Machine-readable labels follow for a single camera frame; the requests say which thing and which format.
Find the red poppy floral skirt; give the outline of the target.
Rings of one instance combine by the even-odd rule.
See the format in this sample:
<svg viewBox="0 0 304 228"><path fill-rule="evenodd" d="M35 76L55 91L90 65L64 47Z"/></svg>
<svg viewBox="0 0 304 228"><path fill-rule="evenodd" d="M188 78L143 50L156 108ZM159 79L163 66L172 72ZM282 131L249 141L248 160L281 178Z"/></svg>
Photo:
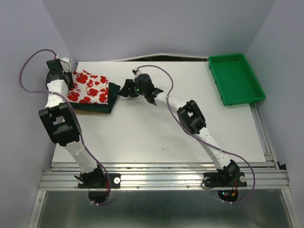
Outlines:
<svg viewBox="0 0 304 228"><path fill-rule="evenodd" d="M69 89L68 101L77 104L107 105L109 96L109 78L94 75L86 70L72 73L73 88Z"/></svg>

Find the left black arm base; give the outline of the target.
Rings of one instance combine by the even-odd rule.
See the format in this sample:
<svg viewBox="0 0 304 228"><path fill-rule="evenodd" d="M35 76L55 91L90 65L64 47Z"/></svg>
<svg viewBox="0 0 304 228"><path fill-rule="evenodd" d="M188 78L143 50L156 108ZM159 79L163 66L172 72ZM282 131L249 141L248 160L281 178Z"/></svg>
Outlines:
<svg viewBox="0 0 304 228"><path fill-rule="evenodd" d="M108 173L100 165L90 173L80 173L74 176L78 180L78 188L88 191L91 205L102 206L109 200L111 190L119 189L121 184L120 173Z"/></svg>

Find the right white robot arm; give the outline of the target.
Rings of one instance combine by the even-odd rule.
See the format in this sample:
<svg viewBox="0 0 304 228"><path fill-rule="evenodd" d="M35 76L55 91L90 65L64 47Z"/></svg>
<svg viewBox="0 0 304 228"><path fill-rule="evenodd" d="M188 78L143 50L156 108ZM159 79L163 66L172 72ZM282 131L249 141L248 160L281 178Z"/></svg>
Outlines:
<svg viewBox="0 0 304 228"><path fill-rule="evenodd" d="M134 79L127 79L119 92L122 97L136 98L143 96L156 107L169 110L182 130L193 136L213 161L217 172L211 178L223 186L238 180L240 168L223 152L207 129L204 115L194 100L181 101L156 88L148 74L139 73Z"/></svg>

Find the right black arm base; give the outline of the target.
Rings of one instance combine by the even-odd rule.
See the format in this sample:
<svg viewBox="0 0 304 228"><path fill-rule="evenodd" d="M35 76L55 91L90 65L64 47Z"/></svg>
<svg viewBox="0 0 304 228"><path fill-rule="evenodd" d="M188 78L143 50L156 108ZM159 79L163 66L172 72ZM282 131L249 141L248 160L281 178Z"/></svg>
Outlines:
<svg viewBox="0 0 304 228"><path fill-rule="evenodd" d="M204 173L203 176L201 187L205 190L227 188L226 190L218 190L218 196L224 202L231 204L237 202L238 188L247 186L245 174L240 172L240 168L235 165L229 165L216 172Z"/></svg>

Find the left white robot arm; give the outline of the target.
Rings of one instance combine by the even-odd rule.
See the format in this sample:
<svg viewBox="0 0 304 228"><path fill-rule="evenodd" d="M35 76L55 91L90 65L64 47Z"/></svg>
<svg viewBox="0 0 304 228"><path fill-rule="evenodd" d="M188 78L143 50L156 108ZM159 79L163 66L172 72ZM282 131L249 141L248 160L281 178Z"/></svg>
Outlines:
<svg viewBox="0 0 304 228"><path fill-rule="evenodd" d="M67 150L79 165L81 174L76 176L79 183L101 187L106 182L104 171L85 148L74 109L64 99L67 91L73 88L73 81L71 71L66 71L62 64L59 59L47 61L46 86L49 94L39 117L51 141Z"/></svg>

